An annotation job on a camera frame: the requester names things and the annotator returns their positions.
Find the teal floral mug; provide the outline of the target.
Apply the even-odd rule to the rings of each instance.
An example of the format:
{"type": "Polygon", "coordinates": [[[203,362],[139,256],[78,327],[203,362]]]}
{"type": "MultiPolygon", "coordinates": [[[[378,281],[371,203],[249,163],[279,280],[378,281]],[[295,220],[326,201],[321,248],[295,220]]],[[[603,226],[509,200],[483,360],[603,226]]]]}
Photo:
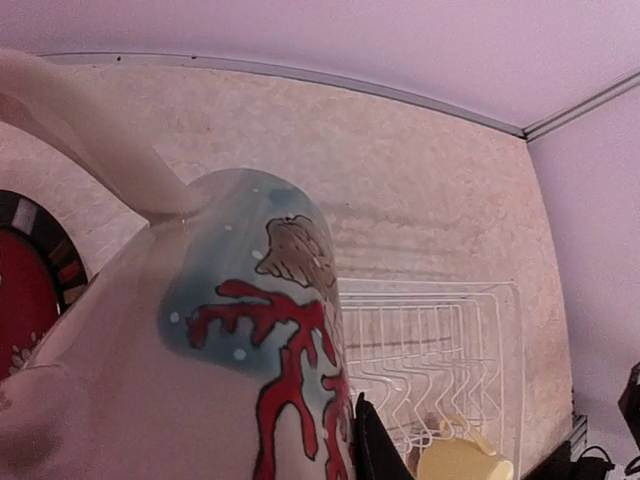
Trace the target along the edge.
{"type": "Polygon", "coordinates": [[[56,65],[1,54],[1,118],[144,217],[1,385],[5,479],[352,479],[331,235],[289,181],[182,182],[56,65]]]}

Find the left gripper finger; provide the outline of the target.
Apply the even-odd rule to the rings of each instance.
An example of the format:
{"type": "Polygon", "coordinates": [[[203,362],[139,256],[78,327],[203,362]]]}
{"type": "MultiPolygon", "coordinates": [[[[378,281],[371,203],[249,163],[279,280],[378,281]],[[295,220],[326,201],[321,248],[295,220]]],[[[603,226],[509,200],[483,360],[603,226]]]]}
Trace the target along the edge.
{"type": "Polygon", "coordinates": [[[360,393],[355,405],[354,465],[357,480],[412,480],[374,405],[360,393]]]}

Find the black plate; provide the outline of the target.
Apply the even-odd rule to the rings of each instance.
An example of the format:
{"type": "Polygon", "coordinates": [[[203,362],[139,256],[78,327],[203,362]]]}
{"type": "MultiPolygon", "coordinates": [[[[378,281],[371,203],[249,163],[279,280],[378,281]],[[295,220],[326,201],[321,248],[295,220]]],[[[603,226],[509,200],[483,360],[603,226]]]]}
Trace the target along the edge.
{"type": "Polygon", "coordinates": [[[67,231],[42,205],[6,189],[1,190],[1,231],[16,238],[44,271],[57,314],[64,315],[90,283],[67,231]]]}

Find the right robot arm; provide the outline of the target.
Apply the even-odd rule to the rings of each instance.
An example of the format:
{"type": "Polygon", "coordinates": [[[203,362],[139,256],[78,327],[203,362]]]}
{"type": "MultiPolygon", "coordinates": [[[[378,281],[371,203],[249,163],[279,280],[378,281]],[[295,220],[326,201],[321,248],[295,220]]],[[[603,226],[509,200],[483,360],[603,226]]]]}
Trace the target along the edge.
{"type": "Polygon", "coordinates": [[[619,410],[631,435],[640,447],[640,363],[634,365],[629,374],[625,389],[618,401],[619,410]]]}

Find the yellow cup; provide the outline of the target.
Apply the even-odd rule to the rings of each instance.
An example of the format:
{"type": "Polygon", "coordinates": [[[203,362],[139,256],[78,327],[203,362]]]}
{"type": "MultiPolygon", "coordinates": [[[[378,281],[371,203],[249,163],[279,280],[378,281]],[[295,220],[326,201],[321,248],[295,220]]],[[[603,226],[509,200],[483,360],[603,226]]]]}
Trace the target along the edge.
{"type": "Polygon", "coordinates": [[[452,414],[421,454],[416,478],[425,480],[511,480],[515,466],[466,419],[452,414]]]}

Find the dark red oval dish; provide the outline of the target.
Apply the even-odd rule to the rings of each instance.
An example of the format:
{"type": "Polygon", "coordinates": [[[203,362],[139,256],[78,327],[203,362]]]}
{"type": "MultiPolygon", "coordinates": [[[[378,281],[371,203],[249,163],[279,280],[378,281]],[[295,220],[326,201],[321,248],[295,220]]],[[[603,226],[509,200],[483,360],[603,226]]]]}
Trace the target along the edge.
{"type": "Polygon", "coordinates": [[[59,316],[58,296],[38,252],[1,232],[1,377],[16,373],[59,316]]]}

